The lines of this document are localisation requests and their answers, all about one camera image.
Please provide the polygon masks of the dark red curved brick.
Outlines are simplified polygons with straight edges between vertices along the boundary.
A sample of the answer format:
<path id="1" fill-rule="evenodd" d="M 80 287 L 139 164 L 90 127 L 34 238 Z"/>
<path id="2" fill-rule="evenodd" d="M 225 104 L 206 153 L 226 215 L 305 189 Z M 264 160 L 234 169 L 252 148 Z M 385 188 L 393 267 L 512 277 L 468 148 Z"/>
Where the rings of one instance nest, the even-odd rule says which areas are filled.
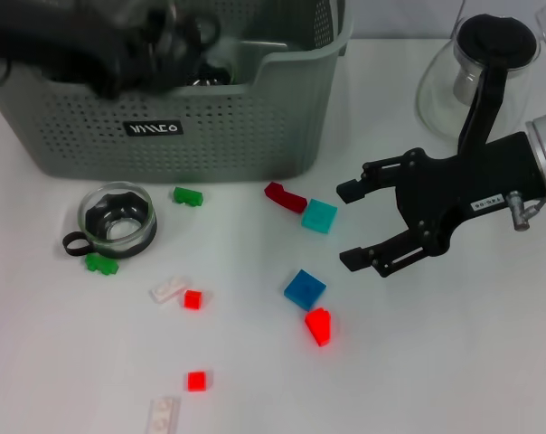
<path id="1" fill-rule="evenodd" d="M 271 182 L 265 189 L 265 195 L 283 208 L 302 214 L 307 207 L 307 199 L 285 190 L 282 184 Z"/>

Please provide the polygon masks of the green toy brick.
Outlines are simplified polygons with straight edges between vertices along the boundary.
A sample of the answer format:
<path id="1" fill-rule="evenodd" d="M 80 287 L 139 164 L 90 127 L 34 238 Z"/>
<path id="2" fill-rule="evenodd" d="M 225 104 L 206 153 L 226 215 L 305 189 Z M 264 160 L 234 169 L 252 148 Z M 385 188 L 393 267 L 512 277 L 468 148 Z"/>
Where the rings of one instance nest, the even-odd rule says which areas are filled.
<path id="1" fill-rule="evenodd" d="M 119 265 L 114 259 L 103 257 L 97 253 L 90 253 L 85 257 L 88 271 L 98 272 L 104 276 L 116 275 Z"/>
<path id="2" fill-rule="evenodd" d="M 201 192 L 183 187 L 174 188 L 173 199 L 177 204 L 185 204 L 191 207 L 200 207 L 204 202 L 204 197 Z"/>

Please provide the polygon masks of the teal flat toy brick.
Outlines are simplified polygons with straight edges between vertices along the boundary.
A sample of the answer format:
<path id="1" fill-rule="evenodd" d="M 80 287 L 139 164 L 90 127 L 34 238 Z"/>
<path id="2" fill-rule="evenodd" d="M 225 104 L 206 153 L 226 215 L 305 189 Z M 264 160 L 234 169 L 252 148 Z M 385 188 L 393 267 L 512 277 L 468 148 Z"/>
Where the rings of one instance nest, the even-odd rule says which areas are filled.
<path id="1" fill-rule="evenodd" d="M 301 224 L 311 231 L 328 234 L 337 211 L 331 204 L 312 199 L 304 211 Z"/>

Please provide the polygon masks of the translucent clear two-stud brick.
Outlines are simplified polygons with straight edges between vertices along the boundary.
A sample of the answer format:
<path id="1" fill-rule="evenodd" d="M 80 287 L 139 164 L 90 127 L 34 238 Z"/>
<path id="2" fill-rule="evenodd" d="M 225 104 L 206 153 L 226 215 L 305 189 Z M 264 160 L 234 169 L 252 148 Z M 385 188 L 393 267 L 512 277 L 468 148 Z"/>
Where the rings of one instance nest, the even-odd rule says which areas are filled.
<path id="1" fill-rule="evenodd" d="M 171 396 L 151 401 L 146 434 L 176 434 L 180 401 Z"/>

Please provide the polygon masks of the blue flat toy brick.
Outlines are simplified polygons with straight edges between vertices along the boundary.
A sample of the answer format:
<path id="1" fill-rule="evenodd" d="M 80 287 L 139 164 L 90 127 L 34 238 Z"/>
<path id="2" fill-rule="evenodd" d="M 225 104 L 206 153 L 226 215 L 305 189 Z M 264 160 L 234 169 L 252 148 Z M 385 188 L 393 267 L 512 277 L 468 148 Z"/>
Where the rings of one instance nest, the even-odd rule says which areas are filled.
<path id="1" fill-rule="evenodd" d="M 299 270 L 284 290 L 284 296 L 305 311 L 310 311 L 326 289 L 326 284 Z"/>

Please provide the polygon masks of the bright red sloped brick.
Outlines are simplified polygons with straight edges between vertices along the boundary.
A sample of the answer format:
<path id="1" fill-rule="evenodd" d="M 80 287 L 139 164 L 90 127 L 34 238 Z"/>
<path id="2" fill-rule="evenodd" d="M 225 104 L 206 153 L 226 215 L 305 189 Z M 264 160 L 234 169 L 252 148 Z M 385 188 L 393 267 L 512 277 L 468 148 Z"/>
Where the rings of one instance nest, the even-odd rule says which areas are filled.
<path id="1" fill-rule="evenodd" d="M 331 341 L 331 319 L 331 313 L 322 307 L 308 312 L 305 316 L 305 324 L 320 347 Z"/>

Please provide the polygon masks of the right gripper silver metal fitting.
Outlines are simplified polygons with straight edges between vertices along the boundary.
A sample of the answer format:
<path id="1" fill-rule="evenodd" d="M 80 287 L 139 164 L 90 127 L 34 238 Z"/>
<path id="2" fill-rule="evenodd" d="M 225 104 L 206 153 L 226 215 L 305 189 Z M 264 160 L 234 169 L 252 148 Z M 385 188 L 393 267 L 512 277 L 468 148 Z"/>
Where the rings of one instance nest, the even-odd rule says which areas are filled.
<path id="1" fill-rule="evenodd" d="M 506 201 L 511 212 L 514 229 L 519 232 L 528 231 L 530 229 L 529 216 L 522 195 L 517 191 L 510 192 L 506 196 Z"/>

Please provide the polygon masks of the white two-stud brick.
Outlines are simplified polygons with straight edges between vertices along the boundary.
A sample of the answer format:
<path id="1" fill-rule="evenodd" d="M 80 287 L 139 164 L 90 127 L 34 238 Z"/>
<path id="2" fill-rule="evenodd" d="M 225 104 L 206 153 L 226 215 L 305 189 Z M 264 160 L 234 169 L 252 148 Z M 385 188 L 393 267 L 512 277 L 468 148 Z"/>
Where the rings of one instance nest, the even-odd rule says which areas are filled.
<path id="1" fill-rule="evenodd" d="M 163 305 L 171 298 L 176 297 L 177 294 L 184 288 L 187 288 L 187 286 L 188 282 L 185 279 L 172 278 L 158 288 L 151 289 L 149 295 L 155 303 Z"/>

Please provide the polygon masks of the grey perforated storage bin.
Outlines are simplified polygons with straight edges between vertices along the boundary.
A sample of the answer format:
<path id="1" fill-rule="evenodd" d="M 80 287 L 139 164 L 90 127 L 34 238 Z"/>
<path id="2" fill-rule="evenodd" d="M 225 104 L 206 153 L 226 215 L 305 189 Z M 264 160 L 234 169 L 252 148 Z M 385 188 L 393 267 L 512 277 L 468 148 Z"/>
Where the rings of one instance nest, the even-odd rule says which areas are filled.
<path id="1" fill-rule="evenodd" d="M 149 8 L 215 14 L 202 55 L 156 52 L 144 90 L 113 99 L 65 75 L 0 59 L 0 112 L 33 161 L 65 178 L 141 183 L 300 175 L 318 152 L 335 66 L 353 30 L 347 0 L 0 0 L 0 8 L 94 10 L 132 24 Z M 187 86 L 204 62 L 224 86 Z"/>

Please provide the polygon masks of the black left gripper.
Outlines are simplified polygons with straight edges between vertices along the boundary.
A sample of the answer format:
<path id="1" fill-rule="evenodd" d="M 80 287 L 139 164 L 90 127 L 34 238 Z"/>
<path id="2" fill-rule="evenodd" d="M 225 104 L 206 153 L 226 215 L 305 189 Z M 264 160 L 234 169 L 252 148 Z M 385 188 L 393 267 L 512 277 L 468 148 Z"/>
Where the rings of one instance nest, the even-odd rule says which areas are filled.
<path id="1" fill-rule="evenodd" d="M 123 25 L 94 10 L 0 8 L 0 59 L 69 76 L 113 99 L 149 87 L 164 23 L 160 8 Z"/>

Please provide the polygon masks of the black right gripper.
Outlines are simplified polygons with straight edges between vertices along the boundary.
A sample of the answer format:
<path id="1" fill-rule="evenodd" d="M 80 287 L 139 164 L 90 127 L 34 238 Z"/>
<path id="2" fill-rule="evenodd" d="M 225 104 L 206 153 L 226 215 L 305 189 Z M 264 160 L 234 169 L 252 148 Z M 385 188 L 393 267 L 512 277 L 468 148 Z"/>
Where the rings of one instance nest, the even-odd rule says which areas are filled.
<path id="1" fill-rule="evenodd" d="M 445 254 L 454 230 L 463 222 L 499 211 L 506 196 L 541 199 L 546 186 L 529 139 L 523 132 L 446 159 L 433 159 L 417 148 L 362 165 L 359 180 L 339 184 L 345 203 L 395 187 L 400 215 L 408 229 L 366 248 L 342 252 L 340 261 L 351 271 L 374 268 L 382 278 L 425 259 Z"/>

